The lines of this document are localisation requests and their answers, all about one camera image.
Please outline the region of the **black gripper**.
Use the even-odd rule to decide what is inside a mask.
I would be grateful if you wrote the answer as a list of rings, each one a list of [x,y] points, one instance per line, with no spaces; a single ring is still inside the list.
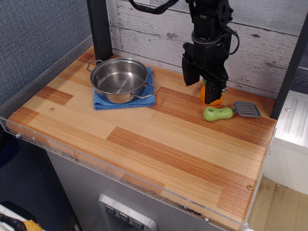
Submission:
[[[199,82],[202,76],[207,81],[205,103],[220,99],[227,89],[228,74],[224,63],[229,57],[229,42],[210,47],[186,42],[183,48],[182,72],[186,86]]]

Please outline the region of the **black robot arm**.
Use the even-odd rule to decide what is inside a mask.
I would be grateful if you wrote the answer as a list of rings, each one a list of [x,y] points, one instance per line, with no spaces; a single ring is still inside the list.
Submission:
[[[238,34],[228,27],[233,9],[227,0],[189,0],[194,29],[193,43],[184,43],[182,72],[186,86],[202,77],[205,80],[206,104],[221,99],[229,79],[225,61],[237,51],[230,51],[231,39]]]

